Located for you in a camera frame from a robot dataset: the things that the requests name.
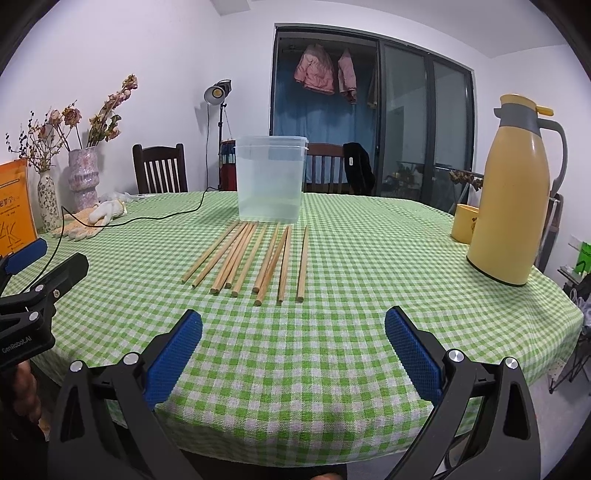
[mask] white patterned vase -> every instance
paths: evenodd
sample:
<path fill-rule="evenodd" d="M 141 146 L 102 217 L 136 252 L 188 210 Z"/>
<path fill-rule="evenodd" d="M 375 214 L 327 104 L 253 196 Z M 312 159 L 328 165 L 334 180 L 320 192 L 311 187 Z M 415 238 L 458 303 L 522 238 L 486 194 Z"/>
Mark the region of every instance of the white patterned vase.
<path fill-rule="evenodd" d="M 99 184 L 99 166 L 96 147 L 72 150 L 68 153 L 70 166 L 70 190 L 74 193 L 76 212 L 90 208 L 99 201 L 96 186 Z"/>
<path fill-rule="evenodd" d="M 41 173 L 37 184 L 37 200 L 41 209 L 43 231 L 49 232 L 58 228 L 61 225 L 60 210 L 57 207 L 56 185 L 49 171 Z"/>

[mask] round table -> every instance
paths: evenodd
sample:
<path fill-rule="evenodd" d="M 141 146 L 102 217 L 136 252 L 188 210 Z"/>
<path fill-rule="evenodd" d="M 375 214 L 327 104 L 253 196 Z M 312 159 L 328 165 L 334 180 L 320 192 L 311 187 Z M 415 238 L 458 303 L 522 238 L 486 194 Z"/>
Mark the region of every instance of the round table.
<path fill-rule="evenodd" d="M 188 210 L 200 198 L 140 200 L 116 222 Z M 230 290 L 209 293 L 222 262 L 197 288 L 182 284 L 183 273 L 237 218 L 236 193 L 207 193 L 195 213 L 64 240 L 52 265 L 80 251 L 90 269 L 57 303 L 56 346 L 34 362 L 61 383 L 71 361 L 116 363 L 194 309 L 203 318 L 202 340 L 156 409 L 173 439 L 201 455 L 304 466 L 404 449 L 427 419 L 431 404 L 418 397 L 384 334 L 393 305 L 472 360 L 516 357 L 530 382 L 566 360 L 576 341 L 582 315 L 556 284 L 535 268 L 521 288 L 485 277 L 467 263 L 467 246 L 451 239 L 452 217 L 409 200 L 305 194 L 282 305 L 275 302 L 279 268 L 261 307 L 251 294 L 272 228 L 238 298 Z M 306 225 L 306 298 L 296 303 Z M 57 240 L 46 238 L 51 252 Z M 13 278 L 7 293 L 44 263 Z"/>

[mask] metal screw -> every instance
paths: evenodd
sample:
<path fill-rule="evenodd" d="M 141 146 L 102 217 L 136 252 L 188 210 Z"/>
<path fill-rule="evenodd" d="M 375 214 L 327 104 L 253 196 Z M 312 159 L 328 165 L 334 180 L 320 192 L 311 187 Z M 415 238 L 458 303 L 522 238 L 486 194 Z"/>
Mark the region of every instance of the metal screw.
<path fill-rule="evenodd" d="M 82 370 L 82 362 L 80 360 L 72 362 L 70 365 L 70 372 L 79 372 L 80 370 Z"/>
<path fill-rule="evenodd" d="M 508 356 L 507 358 L 505 358 L 505 365 L 511 368 L 512 370 L 515 370 L 515 368 L 519 366 L 519 362 L 515 360 L 512 356 Z"/>
<path fill-rule="evenodd" d="M 464 354 L 459 350 L 452 350 L 447 354 L 452 362 L 461 362 L 464 360 Z"/>
<path fill-rule="evenodd" d="M 123 357 L 123 363 L 125 365 L 135 365 L 139 360 L 139 355 L 137 353 L 128 353 Z"/>

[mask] thermos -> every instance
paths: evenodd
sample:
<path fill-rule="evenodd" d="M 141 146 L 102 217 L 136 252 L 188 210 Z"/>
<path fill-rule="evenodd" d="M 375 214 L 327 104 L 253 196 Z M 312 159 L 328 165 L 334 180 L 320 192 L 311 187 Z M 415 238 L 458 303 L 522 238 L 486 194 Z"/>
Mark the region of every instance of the thermos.
<path fill-rule="evenodd" d="M 523 286 L 540 247 L 548 197 L 558 192 L 566 173 L 566 137 L 560 124 L 538 118 L 554 112 L 526 97 L 503 95 L 494 111 L 501 123 L 486 160 L 467 260 L 494 280 Z M 552 188 L 540 128 L 555 130 L 562 139 L 562 167 Z"/>

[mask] wooden stick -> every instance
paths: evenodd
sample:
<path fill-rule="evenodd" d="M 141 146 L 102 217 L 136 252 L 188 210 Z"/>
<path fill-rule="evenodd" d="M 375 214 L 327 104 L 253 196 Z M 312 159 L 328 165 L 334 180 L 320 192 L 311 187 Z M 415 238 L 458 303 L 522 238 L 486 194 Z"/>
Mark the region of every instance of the wooden stick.
<path fill-rule="evenodd" d="M 232 224 L 226 229 L 226 231 L 223 234 L 221 234 L 207 250 L 205 250 L 203 255 L 201 255 L 201 257 L 199 257 L 193 265 L 191 265 L 191 268 L 189 268 L 185 275 L 181 277 L 181 282 L 185 283 L 189 278 L 191 278 L 191 275 L 193 275 L 195 271 L 201 266 L 201 264 L 207 260 L 207 258 L 212 254 L 212 252 L 217 248 L 217 246 L 222 243 L 222 240 L 224 240 L 230 234 L 230 232 L 234 230 L 238 223 L 238 220 L 232 222 Z"/>
<path fill-rule="evenodd" d="M 267 295 L 267 290 L 269 289 L 269 283 L 273 278 L 273 273 L 275 273 L 275 267 L 277 266 L 277 262 L 279 261 L 279 256 L 281 255 L 281 250 L 285 245 L 285 241 L 287 240 L 287 232 L 288 228 L 283 230 L 283 235 L 281 236 L 281 240 L 279 240 L 279 244 L 275 249 L 275 253 L 273 254 L 273 258 L 271 258 L 271 262 L 269 262 L 269 267 L 265 273 L 265 278 L 261 284 L 261 289 L 259 293 L 256 295 L 255 306 L 260 307 L 262 305 L 262 301 L 265 300 L 265 295 Z"/>
<path fill-rule="evenodd" d="M 266 232 L 267 232 L 267 224 L 265 223 L 262 226 L 262 231 L 261 231 L 261 234 L 259 235 L 259 238 L 256 239 L 256 242 L 255 242 L 254 246 L 252 247 L 251 254 L 246 259 L 246 263 L 244 264 L 244 268 L 242 269 L 242 272 L 240 272 L 240 276 L 238 277 L 238 280 L 236 281 L 236 285 L 234 285 L 234 289 L 232 290 L 232 297 L 238 297 L 238 293 L 240 292 L 240 289 L 242 288 L 242 284 L 244 283 L 244 279 L 246 278 L 246 274 L 248 273 L 248 270 L 250 270 L 252 262 L 255 259 L 256 253 L 258 252 L 258 249 L 261 246 L 262 239 L 265 238 Z"/>
<path fill-rule="evenodd" d="M 246 249 L 248 248 L 248 245 L 251 244 L 252 237 L 254 236 L 257 227 L 258 227 L 258 222 L 254 223 L 252 225 L 250 232 L 248 232 L 248 236 L 246 236 L 244 238 L 242 245 L 240 247 L 240 251 L 238 252 L 238 256 L 236 257 L 236 261 L 234 262 L 234 265 L 232 266 L 232 269 L 230 270 L 230 274 L 228 275 L 228 278 L 226 279 L 226 288 L 232 288 L 232 282 L 234 281 L 234 278 L 236 278 L 236 272 L 238 272 L 238 267 L 240 267 L 240 263 L 242 262 L 242 259 L 244 257 L 244 253 L 246 253 Z"/>
<path fill-rule="evenodd" d="M 308 234 L 310 227 L 306 226 L 304 230 L 304 240 L 301 243 L 301 257 L 300 257 L 300 275 L 297 279 L 297 294 L 295 301 L 304 301 L 304 292 L 306 290 L 306 268 L 308 266 Z"/>
<path fill-rule="evenodd" d="M 277 240 L 277 234 L 279 233 L 280 223 L 277 224 L 275 230 L 273 231 L 273 236 L 271 237 L 271 241 L 269 242 L 269 247 L 267 248 L 267 253 L 262 260 L 261 269 L 259 270 L 259 274 L 255 280 L 255 286 L 252 288 L 253 293 L 258 293 L 261 289 L 262 281 L 265 278 L 265 273 L 267 272 L 267 266 L 269 266 L 269 260 L 271 259 L 271 255 L 273 254 L 273 248 L 275 248 L 275 242 Z"/>
<path fill-rule="evenodd" d="M 248 234 L 251 227 L 252 227 L 251 223 L 246 224 L 245 229 L 240 233 L 238 238 L 236 238 L 236 241 L 233 243 L 231 249 L 226 254 L 226 259 L 224 260 L 224 263 L 223 263 L 222 267 L 220 268 L 220 271 L 217 273 L 216 279 L 213 281 L 213 285 L 210 290 L 211 293 L 214 293 L 214 294 L 220 293 L 220 290 L 222 289 L 224 283 L 226 283 L 226 278 L 228 277 L 228 274 L 230 273 L 230 270 L 232 269 L 232 266 L 234 264 L 234 260 L 236 258 L 236 254 L 238 253 L 238 250 L 240 249 L 240 245 L 242 243 L 242 240 Z"/>
<path fill-rule="evenodd" d="M 232 245 L 232 242 L 236 239 L 236 237 L 238 237 L 238 235 L 240 235 L 242 233 L 242 231 L 244 230 L 244 227 L 246 227 L 246 223 L 245 222 L 242 222 L 240 225 L 238 225 L 238 230 L 236 230 L 234 232 L 234 235 L 232 235 L 230 237 L 230 239 L 223 245 L 223 247 L 221 247 L 221 249 L 217 252 L 216 256 L 213 257 L 209 261 L 209 263 L 205 266 L 205 268 L 203 269 L 203 271 L 195 279 L 195 281 L 192 284 L 192 287 L 193 288 L 195 288 L 197 285 L 199 285 L 203 281 L 203 279 L 207 276 L 207 274 L 210 272 L 210 270 L 219 261 L 219 259 L 226 252 L 226 250 L 230 247 L 230 245 Z"/>
<path fill-rule="evenodd" d="M 282 303 L 285 300 L 285 286 L 287 285 L 287 273 L 290 269 L 290 245 L 291 245 L 291 225 L 287 227 L 287 237 L 283 249 L 283 260 L 281 260 L 281 273 L 279 275 L 279 289 L 277 290 L 277 301 Z"/>

